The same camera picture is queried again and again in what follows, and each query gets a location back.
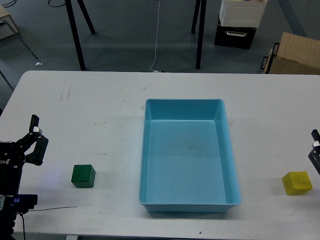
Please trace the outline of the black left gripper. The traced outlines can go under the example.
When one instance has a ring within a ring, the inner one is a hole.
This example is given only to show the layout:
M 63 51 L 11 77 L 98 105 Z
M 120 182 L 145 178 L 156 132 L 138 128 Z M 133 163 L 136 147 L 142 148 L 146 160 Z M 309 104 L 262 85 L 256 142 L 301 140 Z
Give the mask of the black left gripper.
M 40 118 L 32 114 L 29 132 L 15 142 L 0 143 L 0 194 L 17 195 L 24 163 L 43 164 L 49 140 L 39 128 Z

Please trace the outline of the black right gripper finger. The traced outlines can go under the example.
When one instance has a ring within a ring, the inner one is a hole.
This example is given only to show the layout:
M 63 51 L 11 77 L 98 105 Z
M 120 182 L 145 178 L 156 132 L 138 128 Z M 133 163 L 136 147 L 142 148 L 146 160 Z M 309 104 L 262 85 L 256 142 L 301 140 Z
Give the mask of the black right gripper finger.
M 313 137 L 313 145 L 312 150 L 308 154 L 308 158 L 313 164 L 314 168 L 320 174 L 320 134 L 317 129 L 314 129 L 311 132 L 311 136 Z

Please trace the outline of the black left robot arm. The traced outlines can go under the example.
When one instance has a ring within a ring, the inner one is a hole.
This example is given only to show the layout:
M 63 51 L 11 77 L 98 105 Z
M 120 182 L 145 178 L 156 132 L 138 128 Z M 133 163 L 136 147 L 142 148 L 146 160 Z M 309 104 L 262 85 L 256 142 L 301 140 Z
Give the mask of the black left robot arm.
M 16 142 L 0 143 L 0 238 L 12 240 L 17 215 L 26 214 L 38 203 L 36 194 L 19 194 L 25 163 L 40 166 L 49 143 L 38 127 L 39 117 L 31 116 L 29 132 Z

